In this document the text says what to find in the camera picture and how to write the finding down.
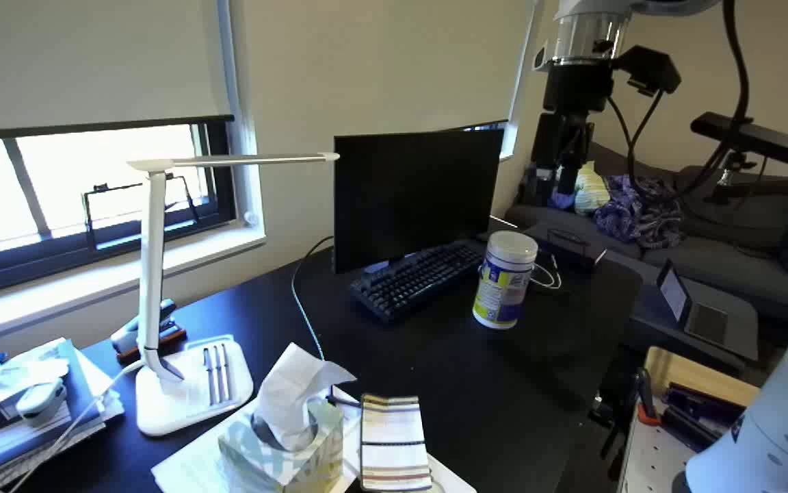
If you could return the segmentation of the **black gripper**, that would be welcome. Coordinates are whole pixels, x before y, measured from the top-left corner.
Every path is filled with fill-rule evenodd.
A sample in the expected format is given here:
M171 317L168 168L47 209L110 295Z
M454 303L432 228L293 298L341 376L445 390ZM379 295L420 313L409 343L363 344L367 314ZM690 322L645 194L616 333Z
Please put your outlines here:
M590 113L605 109L613 91L606 62L550 66L542 99L542 118L534 138L534 165L556 170L557 165L576 170L590 144Z

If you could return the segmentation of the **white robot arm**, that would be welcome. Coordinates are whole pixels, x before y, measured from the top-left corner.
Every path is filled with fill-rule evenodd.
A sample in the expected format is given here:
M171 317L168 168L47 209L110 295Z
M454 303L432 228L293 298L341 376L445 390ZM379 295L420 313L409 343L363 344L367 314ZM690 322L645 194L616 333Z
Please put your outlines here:
M531 161L539 170L576 173L587 155L590 114L613 92L613 72L628 72L617 51L621 31L639 16L695 16L717 0L557 0L556 38L536 66L547 75Z

